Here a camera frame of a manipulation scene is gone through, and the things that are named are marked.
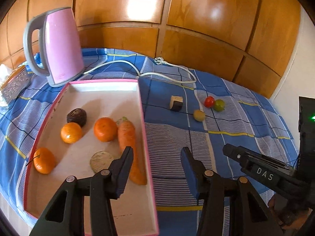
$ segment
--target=tablecloth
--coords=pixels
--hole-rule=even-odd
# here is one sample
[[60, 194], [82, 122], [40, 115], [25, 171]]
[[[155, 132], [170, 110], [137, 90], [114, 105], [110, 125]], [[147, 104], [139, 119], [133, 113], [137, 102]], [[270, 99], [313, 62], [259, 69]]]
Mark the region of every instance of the tablecloth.
[[[82, 54], [87, 70], [103, 62], [126, 60], [141, 73], [158, 72], [177, 80], [192, 80], [182, 69], [156, 65], [153, 59], [131, 51], [82, 49]], [[41, 65], [39, 54], [35, 60]], [[120, 62], [79, 78], [138, 79], [161, 236], [195, 235], [201, 214], [202, 206], [197, 206], [189, 193], [182, 170], [182, 147], [188, 146], [195, 159], [227, 178], [237, 178], [243, 173], [237, 162], [223, 155], [226, 143], [244, 146], [290, 165], [297, 159], [292, 135], [268, 99], [215, 75], [190, 70], [197, 78], [196, 83], [175, 84], [155, 75], [139, 78], [131, 66]], [[45, 115], [62, 87], [50, 87], [45, 77], [29, 73], [30, 85], [12, 101], [10, 110], [0, 115], [0, 192], [33, 226], [36, 220], [23, 211], [25, 165]], [[170, 111], [171, 96], [183, 97], [180, 112]], [[224, 100], [225, 110], [217, 112], [204, 107], [207, 96]], [[204, 122], [194, 120], [195, 109], [206, 113]], [[273, 195], [264, 185], [249, 180], [265, 202]], [[228, 231], [228, 215], [226, 207], [224, 234]]]

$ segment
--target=white cable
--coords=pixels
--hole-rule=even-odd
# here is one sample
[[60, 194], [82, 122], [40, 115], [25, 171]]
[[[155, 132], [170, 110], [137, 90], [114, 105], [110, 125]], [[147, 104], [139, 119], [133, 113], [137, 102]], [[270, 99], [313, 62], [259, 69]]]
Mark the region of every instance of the white cable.
[[156, 76], [163, 77], [163, 78], [165, 78], [165, 79], [168, 79], [168, 80], [170, 80], [170, 81], [172, 81], [172, 82], [176, 82], [176, 83], [195, 83], [195, 82], [197, 81], [195, 75], [194, 75], [192, 72], [190, 72], [188, 69], [186, 69], [185, 67], [182, 67], [182, 66], [178, 66], [178, 65], [174, 65], [174, 64], [168, 63], [168, 62], [164, 61], [162, 57], [157, 57], [157, 58], [155, 58], [155, 59], [154, 59], [154, 62], [155, 62], [157, 65], [165, 64], [165, 65], [170, 65], [170, 66], [174, 66], [174, 67], [181, 68], [181, 69], [183, 69], [184, 71], [188, 72], [188, 73], [193, 77], [194, 80], [193, 80], [193, 81], [178, 81], [178, 80], [172, 79], [172, 78], [170, 78], [170, 77], [168, 77], [168, 76], [166, 76], [166, 75], [163, 75], [163, 74], [160, 74], [160, 73], [154, 73], [154, 72], [148, 72], [148, 73], [140, 74], [139, 70], [134, 66], [134, 64], [132, 64], [132, 63], [130, 63], [130, 62], [128, 62], [128, 61], [125, 61], [125, 60], [114, 60], [114, 61], [106, 62], [106, 63], [100, 64], [100, 65], [98, 65], [98, 66], [92, 68], [92, 69], [89, 70], [89, 71], [84, 72], [83, 74], [86, 75], [86, 74], [88, 74], [88, 73], [90, 73], [90, 72], [96, 70], [97, 68], [100, 68], [100, 67], [102, 67], [102, 66], [105, 66], [105, 65], [108, 65], [108, 64], [112, 64], [112, 63], [115, 63], [115, 62], [123, 62], [123, 63], [129, 64], [130, 66], [133, 67], [133, 69], [136, 71], [136, 73], [137, 73], [137, 75], [138, 75], [139, 77], [143, 77], [143, 76], [146, 76], [146, 75], [156, 75]]

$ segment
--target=pink electric kettle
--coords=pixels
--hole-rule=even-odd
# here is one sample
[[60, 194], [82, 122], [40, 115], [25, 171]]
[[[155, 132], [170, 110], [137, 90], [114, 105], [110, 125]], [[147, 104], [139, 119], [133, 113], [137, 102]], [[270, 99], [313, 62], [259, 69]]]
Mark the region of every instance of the pink electric kettle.
[[[32, 33], [39, 29], [38, 43], [43, 68], [37, 66], [32, 52]], [[70, 7], [44, 12], [26, 25], [23, 46], [32, 71], [46, 76], [52, 87], [78, 78], [84, 71], [81, 46]]]

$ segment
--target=silver bolt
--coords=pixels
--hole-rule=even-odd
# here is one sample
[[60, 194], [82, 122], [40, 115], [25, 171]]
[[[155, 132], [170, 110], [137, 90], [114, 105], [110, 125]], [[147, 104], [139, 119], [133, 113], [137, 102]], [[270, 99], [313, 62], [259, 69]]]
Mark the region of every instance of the silver bolt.
[[213, 176], [213, 175], [214, 175], [214, 173], [213, 173], [212, 170], [206, 170], [206, 171], [204, 172], [204, 174], [205, 174], [206, 176]]
[[101, 174], [102, 176], [107, 176], [107, 175], [109, 175], [109, 170], [102, 170], [102, 171], [100, 172], [100, 174]]
[[243, 183], [243, 184], [246, 184], [246, 183], [248, 182], [248, 179], [247, 179], [246, 177], [244, 177], [244, 176], [241, 176], [241, 177], [239, 178], [239, 181], [240, 181], [241, 183]]
[[66, 179], [66, 181], [67, 181], [68, 183], [71, 183], [71, 182], [74, 181], [74, 179], [75, 179], [74, 176], [68, 176], [67, 179]]

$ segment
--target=kettle base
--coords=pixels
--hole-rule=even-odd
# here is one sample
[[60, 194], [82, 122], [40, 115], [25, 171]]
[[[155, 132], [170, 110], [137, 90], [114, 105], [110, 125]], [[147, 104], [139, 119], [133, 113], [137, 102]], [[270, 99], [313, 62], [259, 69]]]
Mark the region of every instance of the kettle base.
[[63, 82], [60, 82], [60, 83], [57, 83], [57, 84], [53, 81], [51, 76], [47, 76], [48, 84], [51, 87], [54, 87], [54, 88], [61, 87], [61, 86], [65, 85], [65, 84], [67, 84], [70, 81], [75, 81], [77, 78], [79, 78], [83, 74], [84, 70], [85, 70], [85, 67], [82, 69], [82, 71], [80, 71], [75, 76], [71, 77], [70, 79], [68, 79], [66, 81], [63, 81]]

